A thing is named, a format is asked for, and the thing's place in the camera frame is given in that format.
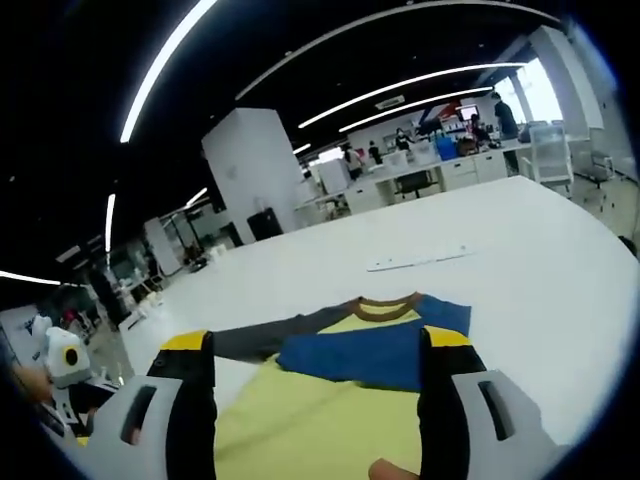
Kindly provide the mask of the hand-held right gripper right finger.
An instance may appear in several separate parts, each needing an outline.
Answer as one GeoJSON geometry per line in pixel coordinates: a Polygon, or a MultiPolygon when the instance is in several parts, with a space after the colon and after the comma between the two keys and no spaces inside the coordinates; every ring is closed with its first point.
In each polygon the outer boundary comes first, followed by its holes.
{"type": "Polygon", "coordinates": [[[538,405],[499,370],[453,373],[458,346],[436,346],[420,332],[417,404],[421,479],[541,479],[560,446],[538,405]]]}

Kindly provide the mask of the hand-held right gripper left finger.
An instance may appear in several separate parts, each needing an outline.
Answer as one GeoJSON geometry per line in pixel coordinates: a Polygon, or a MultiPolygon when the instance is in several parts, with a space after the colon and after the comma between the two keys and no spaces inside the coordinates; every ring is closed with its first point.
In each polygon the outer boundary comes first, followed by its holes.
{"type": "Polygon", "coordinates": [[[214,479],[214,335],[161,346],[146,374],[121,387],[93,419],[91,479],[214,479]]]}

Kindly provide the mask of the person's right hand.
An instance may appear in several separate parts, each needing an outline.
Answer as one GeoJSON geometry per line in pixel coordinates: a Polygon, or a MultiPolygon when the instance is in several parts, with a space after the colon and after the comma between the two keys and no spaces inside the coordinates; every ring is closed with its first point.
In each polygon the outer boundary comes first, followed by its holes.
{"type": "Polygon", "coordinates": [[[370,480],[419,480],[418,474],[380,458],[374,461],[368,470],[370,480]]]}

